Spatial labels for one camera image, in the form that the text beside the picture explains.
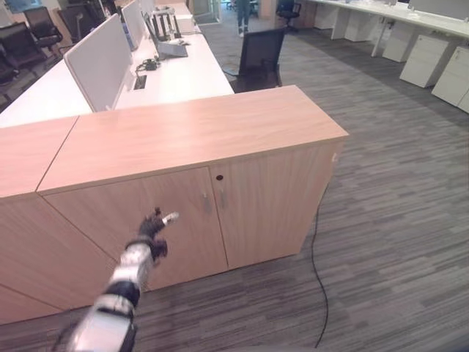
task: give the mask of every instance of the wooden cabinet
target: wooden cabinet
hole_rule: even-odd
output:
[[[15,291],[60,309],[91,304],[115,262],[44,199],[0,202],[0,278]]]
[[[229,268],[296,254],[340,144],[210,167]]]
[[[141,220],[161,206],[180,220],[161,233],[169,255],[149,289],[227,269],[207,167],[51,194],[45,198],[103,251],[118,260]]]
[[[0,324],[60,312],[59,309],[0,286]]]
[[[91,304],[157,206],[149,289],[299,252],[346,138],[297,87],[0,129],[0,323]]]
[[[0,128],[0,321],[91,304],[114,260],[35,193],[77,118]]]

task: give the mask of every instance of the mesh chair back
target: mesh chair back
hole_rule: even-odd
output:
[[[71,6],[65,10],[59,10],[59,16],[64,21],[74,43],[77,43],[87,36],[95,27],[95,22],[83,5]],[[77,17],[80,17],[80,33],[78,33]]]
[[[295,0],[280,0],[277,6],[277,12],[281,11],[293,11],[295,7]]]
[[[241,53],[240,76],[255,72],[276,72],[284,36],[284,29],[246,33]]]
[[[7,55],[15,57],[41,52],[24,22],[0,28],[0,43]]]
[[[23,12],[29,23],[29,28],[36,38],[48,37],[55,34],[53,24],[47,7],[37,7]]]

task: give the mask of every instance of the wooden countertop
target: wooden countertop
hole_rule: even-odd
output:
[[[295,86],[80,116],[43,194],[347,136]]]
[[[36,191],[76,119],[0,128],[0,199]]]

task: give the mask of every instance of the desk leg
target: desk leg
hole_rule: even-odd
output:
[[[339,9],[336,17],[336,23],[334,24],[332,35],[330,36],[332,40],[342,39],[345,37],[345,32],[349,24],[350,13],[350,10],[344,8]]]
[[[376,57],[378,49],[380,48],[380,43],[383,38],[384,31],[386,30],[386,26],[388,25],[388,19],[386,17],[383,17],[383,22],[381,23],[381,30],[380,30],[380,36],[376,39],[376,43],[374,44],[373,51],[372,51],[372,57]]]

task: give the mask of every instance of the black cable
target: black cable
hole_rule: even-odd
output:
[[[321,340],[322,340],[322,336],[324,336],[325,329],[326,329],[326,327],[328,326],[328,320],[329,320],[329,300],[328,300],[328,294],[325,292],[324,285],[322,284],[320,275],[317,273],[316,264],[314,263],[314,242],[316,241],[317,225],[318,225],[319,220],[320,220],[320,207],[321,207],[322,200],[324,199],[325,192],[328,190],[328,187],[329,187],[329,185],[327,185],[327,186],[325,187],[325,190],[324,190],[324,193],[322,194],[322,198],[321,198],[321,200],[320,200],[320,203],[319,203],[318,206],[317,206],[316,219],[315,219],[315,221],[314,221],[313,239],[312,239],[312,241],[311,241],[311,263],[313,264],[313,271],[314,271],[314,274],[316,275],[316,279],[317,279],[317,281],[319,282],[320,287],[321,287],[322,294],[324,295],[324,303],[325,303],[325,319],[324,319],[324,325],[322,326],[321,335],[320,335],[319,339],[317,339],[317,342],[316,342],[316,345],[314,346],[314,348],[317,348],[317,347],[320,345]]]

